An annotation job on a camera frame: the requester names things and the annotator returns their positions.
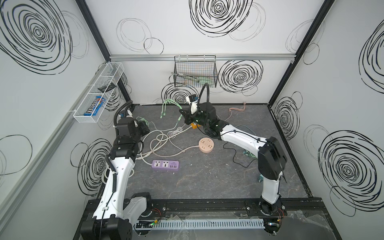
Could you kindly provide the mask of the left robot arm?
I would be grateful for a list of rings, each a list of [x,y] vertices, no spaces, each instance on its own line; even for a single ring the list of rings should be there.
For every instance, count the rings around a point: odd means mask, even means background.
[[[149,193],[134,194],[125,201],[127,183],[140,151],[139,143],[149,128],[133,117],[120,119],[115,127],[117,136],[111,152],[106,155],[109,177],[99,205],[82,223],[80,233],[84,240],[130,240],[139,217],[151,213]]]

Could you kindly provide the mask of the teal charger with white cable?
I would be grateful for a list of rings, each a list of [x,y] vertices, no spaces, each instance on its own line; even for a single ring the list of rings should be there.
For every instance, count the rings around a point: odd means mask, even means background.
[[[187,125],[185,124],[183,126],[179,126],[178,124],[176,124],[172,129],[167,129],[167,130],[155,129],[154,133],[158,133],[158,134],[156,135],[154,140],[160,143],[166,143],[168,140],[174,139],[181,133],[184,133],[191,128],[192,128],[191,126],[187,127]]]

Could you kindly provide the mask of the round pink power strip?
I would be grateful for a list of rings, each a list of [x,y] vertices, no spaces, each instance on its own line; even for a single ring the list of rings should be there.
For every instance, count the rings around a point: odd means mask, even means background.
[[[214,141],[211,138],[202,138],[199,140],[199,150],[202,153],[210,153],[213,151]]]

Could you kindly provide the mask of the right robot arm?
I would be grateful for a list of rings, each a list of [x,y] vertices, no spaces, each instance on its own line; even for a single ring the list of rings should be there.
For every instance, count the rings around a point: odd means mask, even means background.
[[[211,103],[190,104],[179,112],[185,124],[195,123],[203,127],[203,133],[213,139],[232,143],[257,157],[258,169],[263,176],[263,190],[260,198],[260,210],[264,215],[271,216],[278,211],[280,180],[284,175],[287,163],[286,155],[278,139],[262,138],[242,131],[216,115]]]

